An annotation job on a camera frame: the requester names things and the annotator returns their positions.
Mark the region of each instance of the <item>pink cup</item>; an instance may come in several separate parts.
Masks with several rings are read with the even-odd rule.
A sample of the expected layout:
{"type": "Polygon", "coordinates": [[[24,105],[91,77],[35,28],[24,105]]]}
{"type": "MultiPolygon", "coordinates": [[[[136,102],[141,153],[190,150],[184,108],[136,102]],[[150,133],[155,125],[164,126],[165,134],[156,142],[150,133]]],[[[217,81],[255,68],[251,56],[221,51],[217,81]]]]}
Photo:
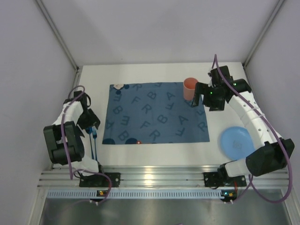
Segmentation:
{"type": "Polygon", "coordinates": [[[183,97],[187,101],[191,101],[194,98],[195,86],[197,79],[189,77],[183,82],[183,97]]]}

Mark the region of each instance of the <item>blue fork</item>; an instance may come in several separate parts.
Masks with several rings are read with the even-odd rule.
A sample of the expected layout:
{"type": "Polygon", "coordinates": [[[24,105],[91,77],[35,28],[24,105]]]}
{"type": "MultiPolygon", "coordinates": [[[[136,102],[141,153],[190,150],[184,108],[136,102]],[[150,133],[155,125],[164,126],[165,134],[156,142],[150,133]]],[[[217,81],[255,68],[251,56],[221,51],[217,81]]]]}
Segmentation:
{"type": "MultiPolygon", "coordinates": [[[[90,136],[90,134],[92,133],[92,128],[86,128],[85,131],[88,133],[88,135],[90,136]]],[[[92,146],[92,139],[90,137],[90,151],[92,152],[92,159],[94,159],[94,153],[93,153],[93,146],[92,146]]]]}
{"type": "Polygon", "coordinates": [[[96,138],[97,138],[97,131],[95,128],[92,129],[92,132],[93,132],[93,138],[94,138],[94,142],[95,142],[95,160],[97,160],[97,148],[96,148],[96,138]]]}

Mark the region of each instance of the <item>white table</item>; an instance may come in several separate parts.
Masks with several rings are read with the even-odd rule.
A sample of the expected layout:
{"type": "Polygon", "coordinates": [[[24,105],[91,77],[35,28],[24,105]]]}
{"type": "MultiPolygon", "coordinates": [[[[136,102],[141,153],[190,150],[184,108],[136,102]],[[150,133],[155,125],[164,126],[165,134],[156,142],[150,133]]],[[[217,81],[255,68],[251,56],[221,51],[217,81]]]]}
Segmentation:
{"type": "MultiPolygon", "coordinates": [[[[246,79],[240,62],[220,63],[227,65],[234,79],[246,79]]],[[[207,75],[211,63],[171,63],[84,66],[80,85],[85,86],[91,97],[91,108],[99,117],[101,125],[97,138],[97,155],[103,165],[120,166],[191,166],[220,165],[230,161],[219,146],[221,133],[231,126],[243,124],[236,112],[225,105],[222,112],[209,112],[205,107],[210,142],[103,145],[109,85],[118,83],[182,82],[187,77],[209,83],[207,75]]],[[[90,141],[83,141],[86,154],[90,155],[90,141]]]]}

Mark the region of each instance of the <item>blue placemat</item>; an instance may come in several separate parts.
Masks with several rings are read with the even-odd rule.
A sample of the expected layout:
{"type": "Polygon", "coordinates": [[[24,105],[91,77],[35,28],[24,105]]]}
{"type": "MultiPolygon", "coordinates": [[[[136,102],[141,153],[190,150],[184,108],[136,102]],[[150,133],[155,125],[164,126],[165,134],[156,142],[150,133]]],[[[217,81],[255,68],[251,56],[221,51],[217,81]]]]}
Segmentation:
{"type": "Polygon", "coordinates": [[[209,141],[202,99],[191,108],[182,82],[110,85],[103,144],[209,141]]]}

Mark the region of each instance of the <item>white wall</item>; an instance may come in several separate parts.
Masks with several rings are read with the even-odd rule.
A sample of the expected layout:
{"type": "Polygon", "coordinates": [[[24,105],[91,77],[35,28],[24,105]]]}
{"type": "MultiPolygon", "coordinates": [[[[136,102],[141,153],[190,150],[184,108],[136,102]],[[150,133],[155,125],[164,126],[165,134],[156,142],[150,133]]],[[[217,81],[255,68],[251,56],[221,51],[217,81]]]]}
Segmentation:
{"type": "Polygon", "coordinates": [[[291,157],[293,184],[300,199],[300,1],[288,0],[248,66],[262,110],[296,147],[291,157]]]}
{"type": "Polygon", "coordinates": [[[79,65],[244,61],[277,0],[44,0],[79,65]]]}
{"type": "Polygon", "coordinates": [[[23,225],[74,71],[33,0],[1,1],[0,32],[0,221],[23,225]]]}

